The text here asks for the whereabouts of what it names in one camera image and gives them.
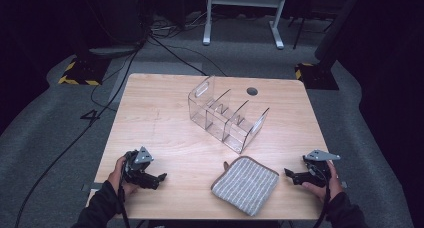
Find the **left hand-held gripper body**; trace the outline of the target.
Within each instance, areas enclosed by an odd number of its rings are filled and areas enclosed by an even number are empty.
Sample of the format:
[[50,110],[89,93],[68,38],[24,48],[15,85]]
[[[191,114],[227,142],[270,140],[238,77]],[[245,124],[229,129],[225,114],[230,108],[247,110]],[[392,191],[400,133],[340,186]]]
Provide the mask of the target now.
[[159,187],[160,179],[145,172],[153,157],[144,146],[139,150],[127,152],[125,158],[123,177],[126,182],[143,189],[156,190]]

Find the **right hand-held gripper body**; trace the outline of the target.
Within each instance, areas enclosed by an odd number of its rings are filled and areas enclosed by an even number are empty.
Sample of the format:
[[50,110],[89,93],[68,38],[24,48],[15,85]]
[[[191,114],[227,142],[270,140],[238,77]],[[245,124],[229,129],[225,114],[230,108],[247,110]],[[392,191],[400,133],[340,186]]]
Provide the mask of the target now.
[[336,154],[328,153],[315,149],[309,154],[303,156],[303,161],[307,167],[307,172],[296,173],[294,184],[301,185],[304,182],[312,183],[318,187],[324,187],[331,178],[331,172],[328,161],[340,160],[341,157]]

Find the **grey striped cloth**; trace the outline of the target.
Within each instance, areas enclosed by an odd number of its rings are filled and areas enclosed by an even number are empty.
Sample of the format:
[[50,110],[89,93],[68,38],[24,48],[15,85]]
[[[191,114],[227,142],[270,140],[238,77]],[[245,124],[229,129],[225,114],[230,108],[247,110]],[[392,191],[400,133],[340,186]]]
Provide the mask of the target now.
[[212,193],[249,216],[256,216],[279,181],[279,174],[251,157],[223,164],[224,172],[211,185]]

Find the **clear acrylic divided organizer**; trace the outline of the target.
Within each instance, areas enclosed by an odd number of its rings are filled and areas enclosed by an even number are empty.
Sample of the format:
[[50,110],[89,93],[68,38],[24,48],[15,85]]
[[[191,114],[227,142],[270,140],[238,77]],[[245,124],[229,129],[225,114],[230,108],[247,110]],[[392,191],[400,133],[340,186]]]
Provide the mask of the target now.
[[215,76],[209,76],[188,94],[190,119],[231,150],[242,154],[261,131],[270,108],[253,118],[250,101],[231,106],[232,89],[217,93],[216,81]]

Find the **person's right hand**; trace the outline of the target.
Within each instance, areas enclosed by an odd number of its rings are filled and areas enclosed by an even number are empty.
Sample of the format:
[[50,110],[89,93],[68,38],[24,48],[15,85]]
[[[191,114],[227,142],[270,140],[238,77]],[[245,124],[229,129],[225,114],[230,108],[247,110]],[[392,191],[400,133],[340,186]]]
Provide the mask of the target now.
[[330,190],[329,201],[332,201],[339,193],[343,192],[343,187],[338,179],[337,171],[331,161],[327,162],[331,173],[331,179],[326,187],[318,187],[309,182],[303,182],[302,187],[314,194],[322,203],[325,202],[326,189]]

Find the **person's left hand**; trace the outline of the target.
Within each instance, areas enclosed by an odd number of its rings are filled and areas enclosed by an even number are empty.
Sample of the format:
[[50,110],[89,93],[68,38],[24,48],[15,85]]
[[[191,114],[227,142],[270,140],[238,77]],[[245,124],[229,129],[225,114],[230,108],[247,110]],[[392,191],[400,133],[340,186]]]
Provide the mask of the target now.
[[123,188],[126,196],[133,194],[137,191],[138,186],[132,183],[127,183],[121,180],[121,171],[126,161],[125,157],[120,157],[115,164],[114,170],[109,174],[107,181],[112,185],[115,193],[118,193],[120,187]]

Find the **black yellow striped stand base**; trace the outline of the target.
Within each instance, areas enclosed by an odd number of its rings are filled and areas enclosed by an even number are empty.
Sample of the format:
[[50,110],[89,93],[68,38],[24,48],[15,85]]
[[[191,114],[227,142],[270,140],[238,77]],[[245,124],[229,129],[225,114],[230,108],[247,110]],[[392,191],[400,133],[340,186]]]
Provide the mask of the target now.
[[306,89],[339,89],[332,72],[321,69],[318,64],[298,63],[294,70],[296,79],[301,81]]
[[59,84],[91,85],[103,84],[103,78],[111,63],[110,59],[82,60],[73,58],[59,79]]

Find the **grey flat stand foot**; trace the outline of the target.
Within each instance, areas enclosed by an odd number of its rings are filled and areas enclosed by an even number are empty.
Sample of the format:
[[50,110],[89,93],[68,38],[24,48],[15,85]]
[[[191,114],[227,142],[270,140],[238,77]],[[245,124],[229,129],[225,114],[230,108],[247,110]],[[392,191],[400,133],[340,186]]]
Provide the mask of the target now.
[[112,46],[92,48],[89,50],[89,54],[96,58],[115,59],[131,55],[138,50],[137,46]]

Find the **black tripod stand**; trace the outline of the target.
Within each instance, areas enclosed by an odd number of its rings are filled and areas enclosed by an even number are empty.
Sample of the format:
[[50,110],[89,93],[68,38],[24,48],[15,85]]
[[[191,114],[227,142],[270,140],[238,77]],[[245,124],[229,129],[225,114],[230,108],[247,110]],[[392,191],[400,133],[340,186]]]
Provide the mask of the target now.
[[291,27],[299,22],[292,48],[296,49],[303,33],[326,34],[331,28],[334,20],[330,18],[294,18],[289,20],[288,26]]

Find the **dark slanted pole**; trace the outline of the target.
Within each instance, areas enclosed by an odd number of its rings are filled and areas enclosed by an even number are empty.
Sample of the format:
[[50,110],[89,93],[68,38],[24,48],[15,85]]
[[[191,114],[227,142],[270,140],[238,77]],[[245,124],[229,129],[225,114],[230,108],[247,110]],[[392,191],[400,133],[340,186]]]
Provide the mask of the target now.
[[347,0],[332,23],[328,33],[315,50],[315,57],[319,60],[318,66],[321,70],[330,71],[336,61],[338,52],[341,50],[342,30],[348,17],[353,10],[357,0]]

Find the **dark cabinet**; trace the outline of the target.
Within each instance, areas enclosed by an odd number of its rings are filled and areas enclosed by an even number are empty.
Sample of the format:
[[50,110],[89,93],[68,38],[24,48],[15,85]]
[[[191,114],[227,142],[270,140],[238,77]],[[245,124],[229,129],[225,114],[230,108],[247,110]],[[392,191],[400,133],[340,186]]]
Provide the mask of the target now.
[[101,30],[114,45],[139,48],[148,34],[140,0],[85,0]]

